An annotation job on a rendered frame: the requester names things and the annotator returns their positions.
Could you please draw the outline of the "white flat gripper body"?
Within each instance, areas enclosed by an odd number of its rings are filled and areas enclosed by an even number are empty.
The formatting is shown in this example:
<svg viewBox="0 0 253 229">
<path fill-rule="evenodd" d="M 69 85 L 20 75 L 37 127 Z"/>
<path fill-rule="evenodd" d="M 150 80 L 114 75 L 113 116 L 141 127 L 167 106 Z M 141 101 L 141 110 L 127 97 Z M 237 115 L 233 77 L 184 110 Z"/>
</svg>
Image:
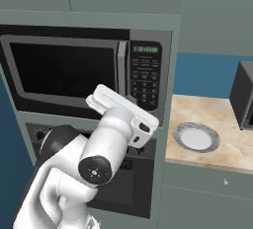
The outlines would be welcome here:
<svg viewBox="0 0 253 229">
<path fill-rule="evenodd" d="M 103 115 L 109 108 L 124 107 L 129 110 L 136 119 L 146 125 L 151 132 L 154 132 L 159 124 L 159 120 L 155 116 L 103 84 L 99 84 L 94 93 L 87 97 L 86 103 L 100 115 Z"/>
</svg>

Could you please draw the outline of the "black and silver microwave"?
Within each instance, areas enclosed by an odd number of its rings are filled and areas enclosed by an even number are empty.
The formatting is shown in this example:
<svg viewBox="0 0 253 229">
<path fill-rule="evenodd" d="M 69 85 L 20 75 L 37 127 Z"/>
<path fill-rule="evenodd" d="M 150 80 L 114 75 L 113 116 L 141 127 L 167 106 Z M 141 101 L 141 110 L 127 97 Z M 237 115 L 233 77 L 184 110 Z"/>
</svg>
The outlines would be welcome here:
<svg viewBox="0 0 253 229">
<path fill-rule="evenodd" d="M 170 48 L 166 44 L 172 38 L 170 31 L 0 25 L 0 37 L 4 35 L 125 40 L 127 42 L 127 56 L 125 67 L 126 94 L 124 97 L 127 95 L 133 96 L 139 107 L 152 113 L 158 119 L 163 119 L 165 105 L 163 89 L 166 85 L 170 62 Z M 11 77 L 1 42 L 0 64 L 2 65 L 15 107 L 19 112 L 89 119 L 98 119 L 100 117 L 87 104 L 84 108 L 76 108 L 37 102 L 19 96 Z"/>
</svg>

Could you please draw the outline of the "microwave door with dark window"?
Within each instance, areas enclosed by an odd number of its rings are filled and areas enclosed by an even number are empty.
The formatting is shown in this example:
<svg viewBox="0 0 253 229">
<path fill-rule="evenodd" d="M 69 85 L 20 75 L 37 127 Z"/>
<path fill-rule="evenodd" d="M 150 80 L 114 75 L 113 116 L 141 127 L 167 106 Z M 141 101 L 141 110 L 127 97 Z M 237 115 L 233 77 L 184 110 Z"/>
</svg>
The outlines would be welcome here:
<svg viewBox="0 0 253 229">
<path fill-rule="evenodd" d="M 19 96 L 76 108 L 86 106 L 85 99 L 99 84 L 119 92 L 120 41 L 125 40 L 0 37 Z"/>
</svg>

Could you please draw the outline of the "grey-green tall appliance cabinet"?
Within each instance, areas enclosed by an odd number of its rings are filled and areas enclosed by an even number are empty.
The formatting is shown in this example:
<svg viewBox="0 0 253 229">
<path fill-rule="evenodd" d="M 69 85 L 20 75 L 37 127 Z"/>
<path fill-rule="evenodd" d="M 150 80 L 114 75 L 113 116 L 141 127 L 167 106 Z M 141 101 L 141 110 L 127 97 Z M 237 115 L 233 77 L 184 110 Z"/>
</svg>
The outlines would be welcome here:
<svg viewBox="0 0 253 229">
<path fill-rule="evenodd" d="M 154 133 L 157 147 L 151 217 L 144 219 L 97 208 L 90 210 L 92 215 L 102 222 L 102 229 L 157 229 L 181 17 L 170 14 L 0 10 L 0 25 L 135 29 L 172 33 L 171 40 L 166 44 L 170 48 L 170 62 L 163 89 L 163 125 Z M 0 77 L 0 110 L 3 112 L 0 115 L 0 229 L 11 229 L 16 205 L 36 162 L 25 123 L 28 121 L 50 125 L 70 124 L 92 130 L 96 127 L 97 121 L 64 115 L 19 112 L 15 108 L 4 76 Z"/>
</svg>

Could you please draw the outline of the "white plate with grey rim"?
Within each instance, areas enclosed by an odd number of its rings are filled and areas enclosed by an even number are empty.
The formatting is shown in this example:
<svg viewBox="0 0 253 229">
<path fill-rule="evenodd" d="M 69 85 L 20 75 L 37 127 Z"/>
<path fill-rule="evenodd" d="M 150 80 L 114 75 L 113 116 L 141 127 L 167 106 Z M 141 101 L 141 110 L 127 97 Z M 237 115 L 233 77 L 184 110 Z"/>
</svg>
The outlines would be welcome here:
<svg viewBox="0 0 253 229">
<path fill-rule="evenodd" d="M 175 141 L 183 148 L 199 153 L 209 153 L 220 145 L 218 133 L 202 123 L 183 122 L 173 131 Z"/>
</svg>

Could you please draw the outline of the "black built-in oven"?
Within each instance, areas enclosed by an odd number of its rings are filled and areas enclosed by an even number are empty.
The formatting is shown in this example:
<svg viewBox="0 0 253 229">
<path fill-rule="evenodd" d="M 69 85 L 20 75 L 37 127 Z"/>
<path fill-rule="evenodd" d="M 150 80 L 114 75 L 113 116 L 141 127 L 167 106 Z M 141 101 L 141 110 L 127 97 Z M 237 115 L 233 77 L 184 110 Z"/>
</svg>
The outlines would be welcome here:
<svg viewBox="0 0 253 229">
<path fill-rule="evenodd" d="M 100 187 L 89 207 L 150 218 L 156 140 L 142 148 L 128 147 L 114 178 Z"/>
</svg>

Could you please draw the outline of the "grey-green drawer front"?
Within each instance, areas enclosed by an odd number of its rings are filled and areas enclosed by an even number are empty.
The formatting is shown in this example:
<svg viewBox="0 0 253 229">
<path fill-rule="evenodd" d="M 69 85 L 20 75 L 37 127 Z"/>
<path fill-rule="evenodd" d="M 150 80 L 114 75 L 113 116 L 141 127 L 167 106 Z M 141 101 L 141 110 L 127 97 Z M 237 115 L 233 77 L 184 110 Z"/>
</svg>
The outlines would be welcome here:
<svg viewBox="0 0 253 229">
<path fill-rule="evenodd" d="M 166 163 L 164 186 L 224 194 L 253 200 L 253 175 Z"/>
</svg>

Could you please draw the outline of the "dark grey countertop appliance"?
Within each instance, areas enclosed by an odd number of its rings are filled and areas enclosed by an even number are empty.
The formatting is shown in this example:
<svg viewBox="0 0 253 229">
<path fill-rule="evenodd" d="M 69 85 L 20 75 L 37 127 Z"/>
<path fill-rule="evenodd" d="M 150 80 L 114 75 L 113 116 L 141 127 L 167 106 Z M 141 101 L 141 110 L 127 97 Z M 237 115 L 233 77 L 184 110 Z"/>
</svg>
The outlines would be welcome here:
<svg viewBox="0 0 253 229">
<path fill-rule="evenodd" d="M 253 130 L 253 61 L 240 61 L 229 96 L 241 130 Z"/>
</svg>

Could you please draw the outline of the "grey-green base cupboard door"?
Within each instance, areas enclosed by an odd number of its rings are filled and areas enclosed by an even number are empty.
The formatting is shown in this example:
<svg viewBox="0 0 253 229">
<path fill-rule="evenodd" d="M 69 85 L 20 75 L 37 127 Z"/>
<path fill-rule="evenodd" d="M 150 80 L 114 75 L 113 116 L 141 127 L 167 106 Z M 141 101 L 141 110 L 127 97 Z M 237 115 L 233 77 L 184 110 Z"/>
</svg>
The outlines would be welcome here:
<svg viewBox="0 0 253 229">
<path fill-rule="evenodd" d="M 163 187 L 158 229 L 253 229 L 253 200 Z"/>
</svg>

